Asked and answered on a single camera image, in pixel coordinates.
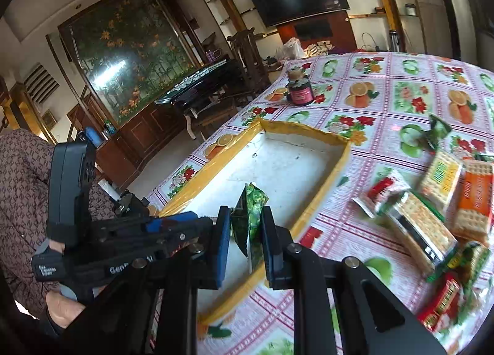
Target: person's leg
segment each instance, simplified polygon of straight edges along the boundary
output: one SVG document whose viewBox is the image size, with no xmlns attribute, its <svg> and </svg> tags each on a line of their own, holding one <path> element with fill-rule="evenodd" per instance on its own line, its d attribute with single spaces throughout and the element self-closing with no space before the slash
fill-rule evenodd
<svg viewBox="0 0 494 355">
<path fill-rule="evenodd" d="M 14 298 L 33 315 L 41 312 L 54 286 L 38 283 L 31 270 L 31 256 L 45 239 L 52 156 L 53 146 L 29 131 L 17 129 L 0 138 L 0 261 L 23 283 Z M 93 186 L 93 219 L 114 217 L 112 207 L 108 195 Z"/>
</svg>

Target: jar label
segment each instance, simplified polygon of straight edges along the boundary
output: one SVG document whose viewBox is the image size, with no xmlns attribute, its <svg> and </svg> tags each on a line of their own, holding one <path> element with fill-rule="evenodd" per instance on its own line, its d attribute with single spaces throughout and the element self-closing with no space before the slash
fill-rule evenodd
<svg viewBox="0 0 494 355">
<path fill-rule="evenodd" d="M 303 90 L 291 90 L 290 95 L 295 104 L 307 104 L 309 101 L 314 100 L 310 87 Z"/>
</svg>

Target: table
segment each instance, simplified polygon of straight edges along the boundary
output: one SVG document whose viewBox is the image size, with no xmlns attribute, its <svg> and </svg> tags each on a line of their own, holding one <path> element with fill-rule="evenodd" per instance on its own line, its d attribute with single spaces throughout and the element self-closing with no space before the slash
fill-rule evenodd
<svg viewBox="0 0 494 355">
<path fill-rule="evenodd" d="M 309 75 L 315 93 L 309 106 L 296 107 L 272 94 L 287 84 L 287 69 L 293 66 L 305 68 Z M 291 61 L 275 83 L 194 151 L 154 189 L 149 200 L 158 208 L 166 205 L 210 159 L 204 156 L 207 146 L 226 133 L 240 133 L 256 116 L 339 133 L 353 143 L 342 185 L 327 197 L 297 240 L 326 258 L 341 260 L 352 255 L 362 261 L 387 261 L 392 269 L 388 287 L 417 312 L 433 293 L 433 285 L 421 277 L 383 219 L 369 219 L 351 199 L 369 189 L 389 168 L 416 185 L 432 158 L 403 141 L 400 132 L 410 127 L 428 129 L 429 113 L 453 126 L 443 142 L 448 152 L 467 157 L 494 151 L 494 74 L 447 58 L 407 53 L 359 52 Z M 453 202 L 449 216 L 455 208 Z M 494 256 L 477 284 L 486 286 L 493 273 Z M 478 317 L 475 331 L 493 302 L 494 294 Z M 275 292 L 261 283 L 220 324 L 218 320 L 212 328 L 201 326 L 198 354 L 292 353 L 292 293 Z M 339 334 L 337 345 L 341 349 Z"/>
<path fill-rule="evenodd" d="M 191 116 L 187 114 L 187 111 L 191 111 L 192 115 L 197 118 L 194 109 L 202 101 L 207 101 L 209 96 L 224 85 L 236 87 L 241 83 L 243 80 L 238 62 L 234 59 L 225 58 L 187 76 L 173 89 L 155 100 L 155 104 L 171 104 L 184 114 L 189 136 L 195 139 L 196 136 L 191 129 Z"/>
</svg>

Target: black table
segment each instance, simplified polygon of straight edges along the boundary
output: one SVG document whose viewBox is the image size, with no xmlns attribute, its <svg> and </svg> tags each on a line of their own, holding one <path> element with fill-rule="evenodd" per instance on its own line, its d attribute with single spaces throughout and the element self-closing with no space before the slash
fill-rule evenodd
<svg viewBox="0 0 494 355">
<path fill-rule="evenodd" d="M 209 97 L 224 85 L 235 88 L 243 83 L 238 62 L 225 58 L 203 67 L 184 78 L 171 90 L 155 100 L 155 104 L 171 104 L 180 111 L 187 120 L 187 131 L 192 139 L 196 136 L 191 129 L 191 116 L 196 116 L 195 109 L 204 107 Z"/>
</svg>

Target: yellow tape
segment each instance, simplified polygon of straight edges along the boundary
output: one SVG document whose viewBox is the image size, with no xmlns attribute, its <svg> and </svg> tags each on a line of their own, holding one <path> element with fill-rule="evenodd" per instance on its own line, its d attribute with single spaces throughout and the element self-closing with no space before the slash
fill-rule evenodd
<svg viewBox="0 0 494 355">
<path fill-rule="evenodd" d="M 345 146 L 340 159 L 334 166 L 328 178 L 326 178 L 314 198 L 290 228 L 292 237 L 297 238 L 300 233 L 302 233 L 307 222 L 314 215 L 314 212 L 319 208 L 319 205 L 326 196 L 329 188 L 335 185 L 335 179 L 343 170 L 350 157 L 351 144 L 348 139 L 337 134 L 326 133 L 307 125 L 295 124 L 292 122 L 272 122 L 257 119 L 249 128 L 235 136 L 233 140 L 225 146 L 221 153 L 210 160 L 197 175 L 182 188 L 182 190 L 160 212 L 160 217 L 171 216 L 172 214 L 184 210 L 189 202 L 212 181 L 218 172 L 220 172 L 225 165 L 227 165 L 260 131 L 263 130 L 270 133 L 297 134 L 333 146 Z M 198 315 L 198 322 L 209 325 L 226 316 L 226 314 L 238 305 L 241 300 L 248 296 L 264 278 L 266 278 L 266 270 L 264 264 L 260 264 L 252 274 L 246 274 L 245 279 L 241 281 L 240 285 L 225 291 L 210 311 Z"/>
</svg>

